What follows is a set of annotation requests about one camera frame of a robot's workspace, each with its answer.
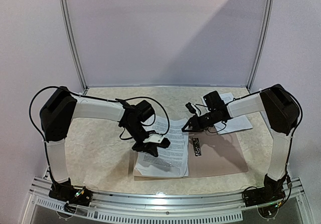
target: wire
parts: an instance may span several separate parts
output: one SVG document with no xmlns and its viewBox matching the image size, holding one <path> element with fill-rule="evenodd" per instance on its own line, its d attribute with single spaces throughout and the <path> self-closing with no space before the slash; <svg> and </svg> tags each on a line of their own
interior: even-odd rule
<svg viewBox="0 0 321 224">
<path fill-rule="evenodd" d="M 245 200 L 245 199 L 244 199 L 244 192 L 247 191 L 248 189 L 251 189 L 251 188 L 258 189 L 258 188 L 255 187 L 255 186 L 249 186 L 249 187 L 247 187 L 245 190 L 242 191 L 242 199 L 243 199 L 243 200 Z"/>
<path fill-rule="evenodd" d="M 195 106 L 195 108 L 199 111 L 200 116 L 201 116 L 201 115 L 202 115 L 202 111 L 196 106 L 196 104 L 195 104 L 194 106 Z"/>
<path fill-rule="evenodd" d="M 169 118 L 165 108 L 163 107 L 163 105 L 161 105 L 157 100 L 155 100 L 155 99 L 153 99 L 151 97 L 138 96 L 138 97 L 131 97 L 131 98 L 128 98 L 128 99 L 124 99 L 123 101 L 130 101 L 130 100 L 133 100 L 133 99 L 140 99 L 140 98 L 146 98 L 146 99 L 152 100 L 152 101 L 156 102 L 162 108 L 162 110 L 164 111 L 164 114 L 166 116 L 168 126 L 167 126 L 166 132 L 164 134 L 161 134 L 161 135 L 166 135 L 170 131 L 170 118 Z"/>
<path fill-rule="evenodd" d="M 209 131 L 209 127 L 208 127 L 208 128 L 206 129 L 206 131 L 208 131 L 208 132 L 211 133 L 211 134 L 216 134 L 216 133 L 224 130 L 224 129 L 226 128 L 226 123 L 224 123 L 223 121 L 221 121 L 221 123 L 224 124 L 224 128 L 222 128 L 222 129 L 220 129 L 220 130 L 218 130 L 218 131 L 216 131 L 216 132 L 211 132 L 211 131 Z"/>
<path fill-rule="evenodd" d="M 141 125 L 145 126 L 145 127 L 149 127 L 149 126 L 152 126 L 156 121 L 156 114 L 154 114 L 154 121 L 150 124 L 150 125 L 145 125 L 143 123 L 141 123 Z"/>
<path fill-rule="evenodd" d="M 131 139 L 133 139 L 133 137 L 128 137 L 128 138 L 122 138 L 122 135 L 123 135 L 123 133 L 125 132 L 125 128 L 124 128 L 124 130 L 121 132 L 121 134 L 119 135 L 119 138 L 121 139 L 121 140 L 131 140 Z"/>
<path fill-rule="evenodd" d="M 208 108 L 207 106 L 202 105 L 202 104 L 198 104 L 198 103 L 196 103 L 195 105 Z"/>
</svg>

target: black object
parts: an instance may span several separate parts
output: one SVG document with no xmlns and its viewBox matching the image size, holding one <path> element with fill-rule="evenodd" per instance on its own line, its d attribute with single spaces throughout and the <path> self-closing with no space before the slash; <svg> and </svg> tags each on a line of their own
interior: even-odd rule
<svg viewBox="0 0 321 224">
<path fill-rule="evenodd" d="M 189 110 L 191 114 L 196 114 L 196 109 L 192 107 L 192 104 L 190 102 L 185 104 L 185 107 Z"/>
<path fill-rule="evenodd" d="M 201 145 L 200 145 L 200 139 L 199 138 L 192 138 L 193 141 L 193 148 L 194 148 L 194 154 L 195 156 L 201 156 Z"/>
<path fill-rule="evenodd" d="M 167 138 L 163 138 L 160 143 L 144 143 L 144 140 L 147 139 L 150 134 L 156 133 L 155 131 L 147 132 L 141 124 L 141 122 L 146 121 L 155 114 L 151 104 L 146 100 L 143 100 L 137 105 L 130 105 L 126 101 L 120 99 L 117 100 L 125 109 L 124 115 L 119 121 L 118 126 L 126 128 L 136 141 L 132 146 L 132 149 L 137 152 L 147 152 L 154 157 L 158 157 L 157 147 L 167 148 L 170 145 L 170 141 Z"/>
<path fill-rule="evenodd" d="M 182 127 L 182 132 L 202 132 L 218 122 L 226 122 L 231 119 L 227 107 L 217 91 L 205 95 L 204 100 L 210 112 L 202 116 L 197 116 L 196 114 L 192 116 Z M 191 112 L 190 108 L 193 107 L 191 107 L 189 103 L 186 104 L 186 107 Z"/>
<path fill-rule="evenodd" d="M 92 199 L 93 192 L 88 190 L 85 186 L 75 188 L 71 185 L 70 179 L 61 184 L 56 183 L 52 184 L 51 190 L 49 191 L 49 197 L 61 200 L 68 201 L 70 204 L 89 206 L 89 203 Z"/>
<path fill-rule="evenodd" d="M 264 187 L 245 190 L 242 198 L 245 206 L 260 205 L 271 201 L 277 201 L 285 197 L 283 183 L 286 175 L 278 181 L 272 180 L 267 175 L 264 177 Z"/>
<path fill-rule="evenodd" d="M 40 110 L 41 128 L 46 141 L 59 141 L 67 137 L 77 100 L 61 86 Z"/>
<path fill-rule="evenodd" d="M 299 108 L 280 84 L 260 93 L 271 128 L 288 135 L 296 126 Z"/>
</svg>

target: black joint housing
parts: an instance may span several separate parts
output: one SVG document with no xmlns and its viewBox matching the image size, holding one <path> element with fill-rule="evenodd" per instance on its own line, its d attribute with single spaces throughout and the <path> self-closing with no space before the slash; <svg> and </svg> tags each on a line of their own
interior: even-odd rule
<svg viewBox="0 0 321 224">
<path fill-rule="evenodd" d="M 46 141 L 59 141 L 67 137 L 77 100 L 67 87 L 61 86 L 40 110 L 41 128 Z"/>
</svg>

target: aluminum frame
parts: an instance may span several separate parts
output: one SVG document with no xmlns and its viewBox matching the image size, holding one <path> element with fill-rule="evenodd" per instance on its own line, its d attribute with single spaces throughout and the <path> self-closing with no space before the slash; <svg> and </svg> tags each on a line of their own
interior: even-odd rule
<svg viewBox="0 0 321 224">
<path fill-rule="evenodd" d="M 261 27 L 261 33 L 260 33 L 260 38 L 259 38 L 259 43 L 258 43 L 258 47 L 256 50 L 256 54 L 255 54 L 255 60 L 252 66 L 252 70 L 250 72 L 250 76 L 247 82 L 247 86 L 246 88 L 248 90 L 250 90 L 252 88 L 254 79 L 255 79 L 255 75 L 259 66 L 259 62 L 262 56 L 262 52 L 263 52 L 263 47 L 264 47 L 264 43 L 265 43 L 265 39 L 266 39 L 266 35 L 267 35 L 267 30 L 268 30 L 268 25 L 270 22 L 270 16 L 271 16 L 271 11 L 272 11 L 272 4 L 273 4 L 273 0 L 266 0 L 266 5 L 265 5 L 265 9 L 264 9 L 264 16 L 263 16 L 263 22 L 262 22 L 262 27 Z"/>
<path fill-rule="evenodd" d="M 292 181 L 292 194 L 300 204 L 300 213 L 304 223 L 313 223 L 310 210 L 299 178 Z M 30 223 L 35 205 L 63 212 L 63 202 L 51 199 L 48 193 L 51 181 L 35 177 L 29 190 L 30 199 L 22 223 Z M 289 190 L 283 185 L 285 193 Z M 121 218 L 141 223 L 229 223 L 242 220 L 242 211 L 260 206 L 246 207 L 242 200 L 242 191 L 222 192 L 200 195 L 146 195 L 93 190 L 93 199 L 89 207 L 78 206 L 76 216 L 122 223 Z"/>
</svg>

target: small electronic component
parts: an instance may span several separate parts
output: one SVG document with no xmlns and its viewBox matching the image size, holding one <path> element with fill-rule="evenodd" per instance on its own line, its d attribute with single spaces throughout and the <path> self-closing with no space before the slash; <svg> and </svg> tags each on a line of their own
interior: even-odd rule
<svg viewBox="0 0 321 224">
<path fill-rule="evenodd" d="M 192 138 L 195 156 L 201 156 L 201 146 L 199 138 Z"/>
</svg>

